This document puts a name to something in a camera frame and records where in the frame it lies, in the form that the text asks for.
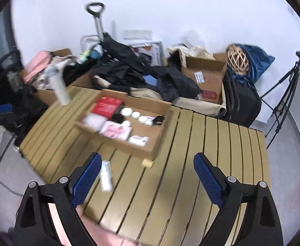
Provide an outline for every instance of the tripod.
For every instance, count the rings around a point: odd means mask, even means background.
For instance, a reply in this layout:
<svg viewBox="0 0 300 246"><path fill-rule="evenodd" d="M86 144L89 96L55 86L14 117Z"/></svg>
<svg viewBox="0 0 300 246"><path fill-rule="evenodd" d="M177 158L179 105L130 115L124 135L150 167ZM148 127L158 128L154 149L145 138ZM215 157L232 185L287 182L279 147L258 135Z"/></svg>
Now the tripod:
<svg viewBox="0 0 300 246"><path fill-rule="evenodd" d="M297 62L295 62L294 67L288 72L286 73L283 78L281 78L278 83L276 83L271 89L269 89L263 96L261 96L261 100L270 108L272 109L272 115L275 115L275 122L272 125L272 127L269 129L268 133L265 135L265 138L267 137L267 135L270 133L270 131L273 129L274 125L277 123L277 127L275 130L275 134L272 137L271 141L269 142L268 147L271 145L271 143L273 142L273 140L275 139L275 137L277 136L278 132L280 131L282 124L286 118L287 113L290 110L290 106L294 97L294 93L295 90L297 88L297 84L298 84L298 79L300 76L300 52L296 52L297 57L299 57L299 60ZM281 98L280 102L277 104L277 106L275 108L272 108L268 103L266 103L263 98L269 94L273 89L275 89L278 85L280 85L283 81L285 81L287 78L289 78L289 85L285 91L285 93L283 94L283 97Z"/></svg>

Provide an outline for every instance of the gray floor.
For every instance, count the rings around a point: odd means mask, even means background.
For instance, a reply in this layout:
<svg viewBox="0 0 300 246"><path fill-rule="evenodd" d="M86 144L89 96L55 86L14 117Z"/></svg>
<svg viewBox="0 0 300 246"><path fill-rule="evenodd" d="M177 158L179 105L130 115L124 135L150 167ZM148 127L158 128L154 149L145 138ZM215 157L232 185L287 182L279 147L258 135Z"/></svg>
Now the gray floor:
<svg viewBox="0 0 300 246"><path fill-rule="evenodd" d="M267 132L268 125L255 125L254 128ZM267 138L272 137L274 129ZM3 151L10 139L5 133L0 144ZM287 118L280 133L268 149L271 170L271 192L276 203L282 225L284 245L291 240L300 227L300 146L290 120ZM13 145L0 164L0 181L12 190L24 193L30 181L42 180L29 167L28 163L15 152ZM15 224L15 214L20 197L11 194L0 185L0 231L7 232Z"/></svg>
<svg viewBox="0 0 300 246"><path fill-rule="evenodd" d="M11 134L5 132L0 144L0 154L10 141ZM8 147L0 163L0 181L11 190L23 194L29 182L36 181L40 185L44 181L33 171L20 153L16 152L13 142ZM16 212L20 205L21 197L10 193L0 185L0 232L7 232L14 227Z"/></svg>
<svg viewBox="0 0 300 246"><path fill-rule="evenodd" d="M271 118L267 122L265 134L274 120ZM267 145L276 125L266 138ZM284 245L287 245L300 228L300 145L288 117L267 151L271 192L281 221Z"/></svg>

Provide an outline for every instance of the small wooden block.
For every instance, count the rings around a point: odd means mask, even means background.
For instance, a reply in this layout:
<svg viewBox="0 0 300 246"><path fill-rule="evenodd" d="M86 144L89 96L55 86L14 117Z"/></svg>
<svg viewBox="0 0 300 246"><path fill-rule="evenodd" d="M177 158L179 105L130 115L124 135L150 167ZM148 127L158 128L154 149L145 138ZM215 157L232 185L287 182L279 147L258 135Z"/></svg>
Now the small wooden block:
<svg viewBox="0 0 300 246"><path fill-rule="evenodd" d="M153 161L147 159L147 158L144 158L143 161L142 161L142 166L144 167L147 167L147 168L151 168L153 165Z"/></svg>

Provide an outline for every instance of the pink pouch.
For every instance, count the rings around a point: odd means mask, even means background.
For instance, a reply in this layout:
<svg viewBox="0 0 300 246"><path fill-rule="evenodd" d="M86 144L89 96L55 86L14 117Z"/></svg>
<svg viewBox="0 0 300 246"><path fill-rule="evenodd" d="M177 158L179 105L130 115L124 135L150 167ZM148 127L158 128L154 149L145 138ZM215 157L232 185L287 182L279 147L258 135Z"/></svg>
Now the pink pouch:
<svg viewBox="0 0 300 246"><path fill-rule="evenodd" d="M52 53L47 51L38 52L31 61L26 65L27 75L24 82L27 84L35 75L46 68L52 59Z"/></svg>

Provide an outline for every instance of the wooden slatted table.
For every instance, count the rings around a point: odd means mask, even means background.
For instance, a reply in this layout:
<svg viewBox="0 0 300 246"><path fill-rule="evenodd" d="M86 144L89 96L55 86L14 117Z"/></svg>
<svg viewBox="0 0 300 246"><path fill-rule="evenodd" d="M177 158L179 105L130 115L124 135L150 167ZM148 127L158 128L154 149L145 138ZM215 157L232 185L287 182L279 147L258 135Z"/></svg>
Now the wooden slatted table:
<svg viewBox="0 0 300 246"><path fill-rule="evenodd" d="M69 87L69 105L55 102L42 115L20 149L47 183L70 175L92 152L110 160L112 192L102 192L97 178L83 204L85 214L102 227L146 245L198 245L218 213L193 169L193 156L204 152L225 175L240 182L270 186L262 132L172 107L152 168L142 160L82 134L73 121L98 91ZM245 212L238 217L226 245L231 245Z"/></svg>

